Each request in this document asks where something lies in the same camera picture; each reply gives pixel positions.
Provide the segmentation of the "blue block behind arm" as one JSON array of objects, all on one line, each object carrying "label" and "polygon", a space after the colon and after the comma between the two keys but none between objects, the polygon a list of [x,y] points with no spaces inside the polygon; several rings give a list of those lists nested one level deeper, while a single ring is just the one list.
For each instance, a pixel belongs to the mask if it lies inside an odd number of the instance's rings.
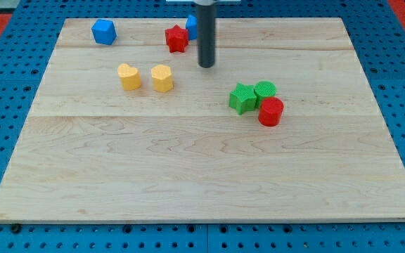
[{"label": "blue block behind arm", "polygon": [[186,29],[188,31],[188,40],[193,41],[198,37],[197,18],[194,15],[189,15],[186,21]]}]

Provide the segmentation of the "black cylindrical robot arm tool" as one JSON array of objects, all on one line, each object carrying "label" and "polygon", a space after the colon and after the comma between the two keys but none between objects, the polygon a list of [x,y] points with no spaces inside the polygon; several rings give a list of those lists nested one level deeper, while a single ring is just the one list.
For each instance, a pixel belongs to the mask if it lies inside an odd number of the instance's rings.
[{"label": "black cylindrical robot arm tool", "polygon": [[210,68],[215,64],[216,1],[195,0],[197,18],[198,64]]}]

